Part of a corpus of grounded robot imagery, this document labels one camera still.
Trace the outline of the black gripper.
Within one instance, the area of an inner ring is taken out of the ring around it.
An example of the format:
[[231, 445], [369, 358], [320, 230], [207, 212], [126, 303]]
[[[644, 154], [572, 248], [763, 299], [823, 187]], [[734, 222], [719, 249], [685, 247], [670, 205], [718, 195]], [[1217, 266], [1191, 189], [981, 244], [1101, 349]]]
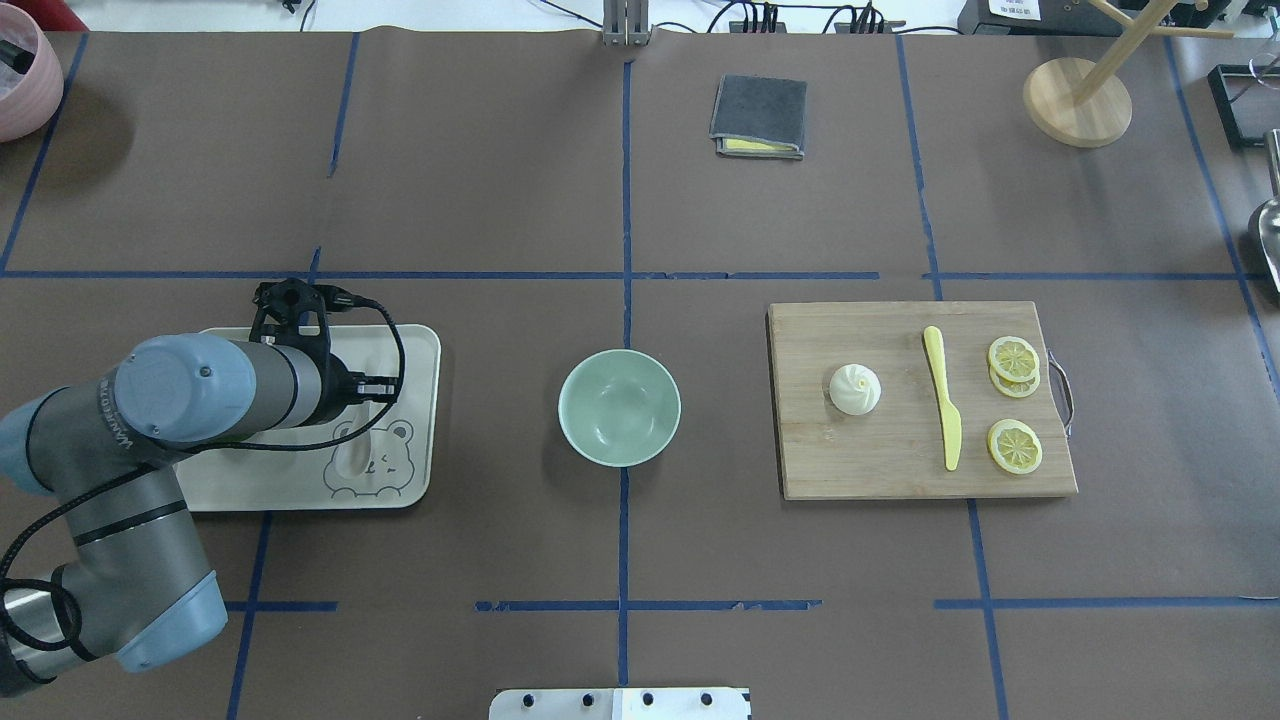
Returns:
[[339, 416], [347, 407], [366, 401], [397, 401], [401, 395], [398, 375], [362, 375], [362, 395], [358, 375], [352, 373], [337, 355], [328, 355], [320, 370], [321, 389], [315, 407], [316, 416]]

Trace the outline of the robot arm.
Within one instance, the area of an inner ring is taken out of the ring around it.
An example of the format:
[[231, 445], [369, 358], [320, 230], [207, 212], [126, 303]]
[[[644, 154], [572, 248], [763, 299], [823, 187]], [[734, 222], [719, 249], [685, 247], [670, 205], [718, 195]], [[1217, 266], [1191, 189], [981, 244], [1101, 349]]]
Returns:
[[58, 506], [3, 555], [3, 696], [108, 656], [145, 673], [216, 638], [228, 611], [177, 465], [349, 405], [390, 407], [403, 382], [348, 372], [325, 340], [312, 356], [165, 334], [9, 413], [3, 477]]

